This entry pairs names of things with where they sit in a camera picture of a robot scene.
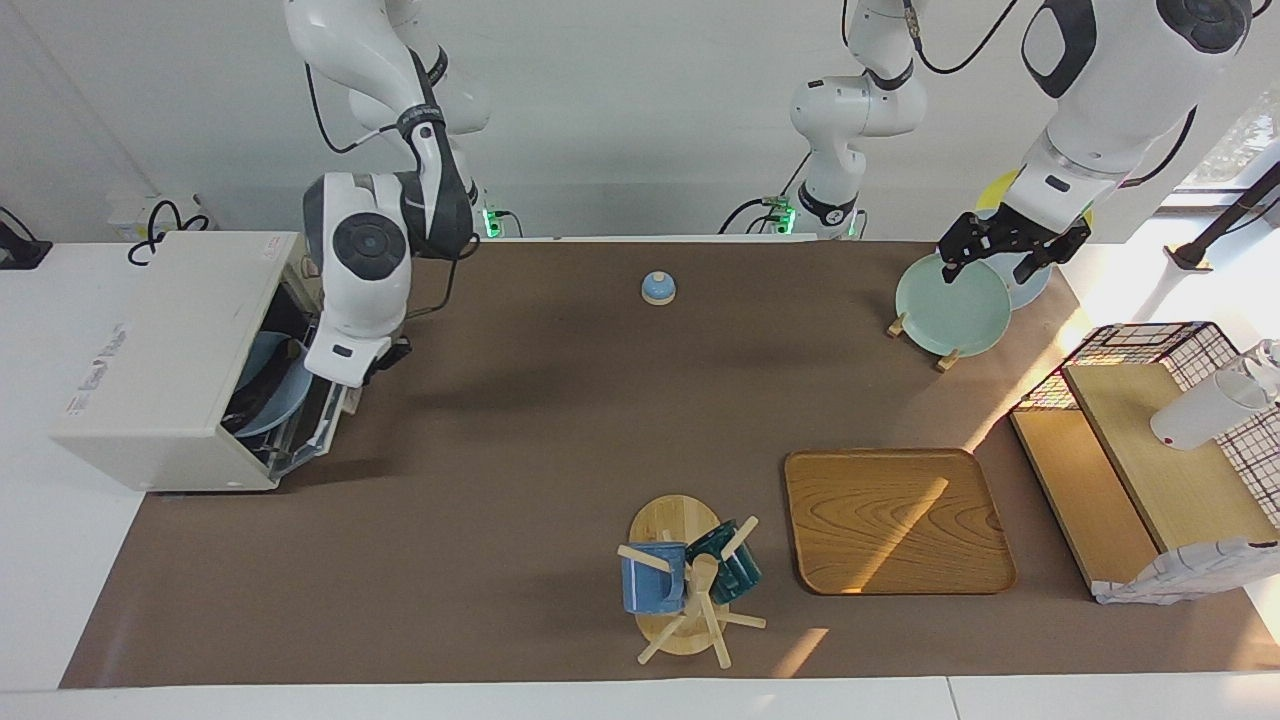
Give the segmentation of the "glass oven door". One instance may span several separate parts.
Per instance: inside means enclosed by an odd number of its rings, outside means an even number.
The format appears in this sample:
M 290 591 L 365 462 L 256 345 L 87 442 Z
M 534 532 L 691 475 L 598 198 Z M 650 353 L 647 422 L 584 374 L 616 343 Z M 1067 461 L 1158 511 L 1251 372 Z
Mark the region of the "glass oven door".
M 268 434 L 268 479 L 285 475 L 329 452 L 344 413 L 349 387 L 315 380 L 300 409 Z

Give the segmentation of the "light blue ridged plate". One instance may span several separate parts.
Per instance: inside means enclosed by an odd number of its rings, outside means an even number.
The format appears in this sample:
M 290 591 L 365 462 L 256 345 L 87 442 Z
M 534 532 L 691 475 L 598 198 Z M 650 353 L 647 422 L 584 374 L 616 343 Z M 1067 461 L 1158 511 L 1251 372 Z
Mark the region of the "light blue ridged plate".
M 260 331 L 221 418 L 236 438 L 264 434 L 288 420 L 306 400 L 312 374 L 306 347 L 294 337 Z

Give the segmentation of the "beige toaster oven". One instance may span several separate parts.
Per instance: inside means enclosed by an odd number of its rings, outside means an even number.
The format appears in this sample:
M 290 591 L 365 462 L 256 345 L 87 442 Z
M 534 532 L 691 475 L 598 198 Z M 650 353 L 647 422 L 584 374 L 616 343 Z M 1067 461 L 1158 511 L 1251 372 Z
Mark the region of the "beige toaster oven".
M 221 416 L 260 331 L 306 345 L 317 274 L 294 232 L 175 232 L 54 421 L 51 439 L 124 487 L 259 492 L 276 428 L 236 438 Z

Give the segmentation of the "pale green plate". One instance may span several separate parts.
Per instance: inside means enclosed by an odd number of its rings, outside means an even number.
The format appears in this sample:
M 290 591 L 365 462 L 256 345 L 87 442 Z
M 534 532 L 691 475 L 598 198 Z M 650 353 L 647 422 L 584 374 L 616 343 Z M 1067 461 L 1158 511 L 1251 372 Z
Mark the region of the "pale green plate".
M 1009 329 L 1009 290 L 989 266 L 975 263 L 951 282 L 938 255 L 915 260 L 895 290 L 895 311 L 902 331 L 940 357 L 972 357 L 995 347 Z

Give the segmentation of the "yellow plate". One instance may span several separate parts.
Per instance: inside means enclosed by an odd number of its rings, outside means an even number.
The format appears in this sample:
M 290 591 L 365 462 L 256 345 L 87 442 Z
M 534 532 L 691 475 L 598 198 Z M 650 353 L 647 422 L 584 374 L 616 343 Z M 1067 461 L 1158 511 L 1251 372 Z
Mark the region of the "yellow plate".
M 1009 170 L 1001 177 L 992 181 L 980 192 L 975 205 L 975 215 L 983 220 L 989 231 L 995 231 L 998 234 L 1043 234 L 1048 232 L 1047 225 L 1042 225 L 1036 220 L 1036 218 L 1027 218 L 1024 213 L 1016 209 L 1006 209 L 1006 193 L 1018 182 L 1018 177 L 1025 170 L 1023 167 L 1020 169 Z M 1079 167 L 1074 167 L 1070 161 L 1059 159 L 1057 164 L 1051 164 L 1041 168 L 1044 174 L 1055 174 L 1061 181 L 1078 181 L 1084 177 L 1088 178 L 1091 170 L 1085 168 L 1082 170 Z

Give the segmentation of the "wooden plate rack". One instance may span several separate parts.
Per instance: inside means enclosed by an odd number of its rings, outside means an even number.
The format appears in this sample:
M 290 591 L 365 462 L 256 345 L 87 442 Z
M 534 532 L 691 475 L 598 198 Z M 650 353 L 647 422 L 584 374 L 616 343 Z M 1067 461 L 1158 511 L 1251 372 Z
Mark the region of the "wooden plate rack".
M 910 313 L 900 313 L 886 328 L 884 334 L 891 340 L 906 337 L 914 345 L 936 356 L 934 370 L 946 373 L 952 369 L 960 356 L 959 342 L 951 340 L 943 332 L 931 329 L 919 316 Z

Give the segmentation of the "brown table mat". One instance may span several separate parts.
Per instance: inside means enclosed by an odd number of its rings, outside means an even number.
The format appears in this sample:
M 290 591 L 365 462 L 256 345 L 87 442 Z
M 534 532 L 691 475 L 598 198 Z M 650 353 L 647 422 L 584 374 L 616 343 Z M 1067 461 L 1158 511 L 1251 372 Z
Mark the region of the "brown table mat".
M 1280 670 L 1244 591 L 1096 603 L 1004 413 L 1068 351 L 1064 281 L 945 374 L 890 340 L 922 242 L 492 243 L 411 329 L 329 455 L 266 495 L 151 495 L 64 688 L 581 682 L 641 666 L 616 546 L 690 495 L 758 516 L 731 676 Z M 673 302 L 643 278 L 669 273 Z M 1018 569 L 991 596 L 819 597 L 794 574 L 785 459 L 964 448 Z

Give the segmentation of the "white bottle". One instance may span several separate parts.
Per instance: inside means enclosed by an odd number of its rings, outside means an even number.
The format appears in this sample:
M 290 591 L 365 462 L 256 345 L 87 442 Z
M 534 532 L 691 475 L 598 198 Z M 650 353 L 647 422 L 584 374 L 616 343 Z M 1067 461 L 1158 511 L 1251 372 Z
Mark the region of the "white bottle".
M 1160 409 L 1149 420 L 1162 445 L 1190 451 L 1280 406 L 1280 340 L 1262 340 Z

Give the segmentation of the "wooden step shelf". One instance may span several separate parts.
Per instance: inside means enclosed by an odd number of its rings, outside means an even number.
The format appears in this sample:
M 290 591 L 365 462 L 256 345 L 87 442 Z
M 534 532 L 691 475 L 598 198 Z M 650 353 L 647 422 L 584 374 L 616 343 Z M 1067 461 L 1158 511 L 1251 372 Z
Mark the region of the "wooden step shelf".
M 1155 438 L 1151 418 L 1181 392 L 1164 366 L 1076 365 L 1064 375 L 1079 410 L 1010 420 L 1089 592 L 1187 544 L 1280 541 L 1217 445 L 1180 451 Z

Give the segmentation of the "rectangular wooden tray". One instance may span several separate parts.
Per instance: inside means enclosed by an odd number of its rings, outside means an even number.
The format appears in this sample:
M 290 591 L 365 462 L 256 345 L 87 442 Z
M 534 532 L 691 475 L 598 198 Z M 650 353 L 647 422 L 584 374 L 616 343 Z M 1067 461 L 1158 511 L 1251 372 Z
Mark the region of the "rectangular wooden tray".
M 987 596 L 1018 569 L 963 448 L 838 448 L 783 461 L 794 568 L 815 596 Z

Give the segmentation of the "wooden mug tree stand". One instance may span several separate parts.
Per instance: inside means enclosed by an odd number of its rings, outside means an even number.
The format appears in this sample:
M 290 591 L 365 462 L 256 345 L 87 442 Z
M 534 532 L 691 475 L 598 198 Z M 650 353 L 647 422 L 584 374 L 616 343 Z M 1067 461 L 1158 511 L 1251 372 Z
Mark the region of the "wooden mug tree stand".
M 685 543 L 687 548 L 696 538 L 714 529 L 722 521 L 726 520 L 719 519 L 708 505 L 698 498 L 687 495 L 664 495 L 652 500 L 636 514 L 628 529 L 628 538 L 618 546 L 616 553 L 618 560 L 621 556 L 630 555 L 639 562 L 667 569 L 667 562 L 645 553 L 634 553 L 625 548 L 625 544 L 680 542 Z M 750 516 L 737 523 L 739 530 L 722 551 L 722 559 L 733 555 L 740 544 L 748 544 L 748 538 L 756 529 L 759 521 Z M 686 564 L 685 560 L 685 606 L 678 612 L 669 615 L 632 615 L 628 612 L 646 641 L 645 647 L 637 655 L 639 664 L 646 665 L 659 653 L 692 656 L 709 650 L 714 653 L 718 666 L 727 670 L 732 666 L 732 657 L 724 638 L 726 629 L 728 626 L 755 629 L 767 626 L 764 618 L 735 612 L 733 602 L 717 605 L 710 600 L 710 587 L 718 566 L 719 561 L 708 553 L 699 555 L 691 565 Z

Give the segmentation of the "blue mug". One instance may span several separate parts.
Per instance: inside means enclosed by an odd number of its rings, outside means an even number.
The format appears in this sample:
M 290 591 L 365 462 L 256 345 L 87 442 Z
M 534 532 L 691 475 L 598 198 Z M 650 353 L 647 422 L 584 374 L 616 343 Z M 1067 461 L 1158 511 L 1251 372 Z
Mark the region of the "blue mug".
M 685 552 L 680 542 L 641 542 L 623 546 L 667 562 L 667 569 L 639 562 L 630 555 L 620 557 L 622 605 L 632 615 L 669 615 L 685 606 Z

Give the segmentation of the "dark green mug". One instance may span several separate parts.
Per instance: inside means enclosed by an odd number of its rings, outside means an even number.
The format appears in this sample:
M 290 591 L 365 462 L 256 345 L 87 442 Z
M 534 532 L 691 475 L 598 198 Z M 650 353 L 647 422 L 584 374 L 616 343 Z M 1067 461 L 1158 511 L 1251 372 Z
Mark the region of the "dark green mug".
M 710 587 L 710 600 L 717 605 L 732 603 L 753 591 L 762 580 L 762 570 L 746 543 L 740 544 L 733 555 L 722 559 L 722 551 L 739 530 L 735 519 L 722 521 L 718 527 L 696 538 L 685 550 L 686 564 L 691 565 L 699 555 L 712 555 L 719 561 L 716 579 Z

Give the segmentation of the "window with frame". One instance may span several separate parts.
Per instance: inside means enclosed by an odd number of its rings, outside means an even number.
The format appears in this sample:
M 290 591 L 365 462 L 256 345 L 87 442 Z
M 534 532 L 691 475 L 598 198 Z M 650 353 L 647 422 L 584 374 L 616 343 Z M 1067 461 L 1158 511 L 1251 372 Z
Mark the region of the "window with frame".
M 1280 81 L 1230 126 L 1175 193 L 1243 191 L 1280 161 Z

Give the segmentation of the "white wall adapter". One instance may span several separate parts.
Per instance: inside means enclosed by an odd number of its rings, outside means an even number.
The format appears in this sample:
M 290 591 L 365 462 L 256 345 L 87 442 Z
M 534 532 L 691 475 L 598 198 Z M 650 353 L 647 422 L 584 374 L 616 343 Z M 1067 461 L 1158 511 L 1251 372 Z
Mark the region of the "white wall adapter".
M 178 215 L 183 222 L 189 222 L 196 215 L 211 217 L 195 195 L 168 197 L 161 195 L 142 196 L 125 193 L 111 196 L 110 200 L 111 206 L 108 215 L 108 225 L 120 242 L 136 243 L 145 241 L 148 237 L 152 210 L 165 200 L 177 205 Z

